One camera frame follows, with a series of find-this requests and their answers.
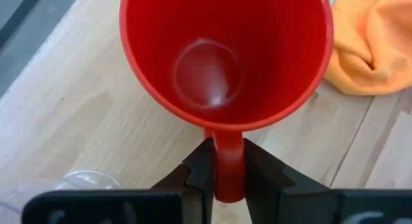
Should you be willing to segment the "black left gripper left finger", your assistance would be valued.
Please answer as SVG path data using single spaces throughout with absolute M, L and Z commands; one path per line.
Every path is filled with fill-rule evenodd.
M 166 222 L 211 224 L 214 197 L 215 150 L 206 138 L 180 165 L 154 184 L 150 191 L 161 197 L 161 206 L 177 204 Z

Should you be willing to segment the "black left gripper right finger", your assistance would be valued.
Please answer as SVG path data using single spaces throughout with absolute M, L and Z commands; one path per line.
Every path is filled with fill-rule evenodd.
M 339 193 L 250 140 L 245 144 L 245 196 L 253 223 L 338 223 Z

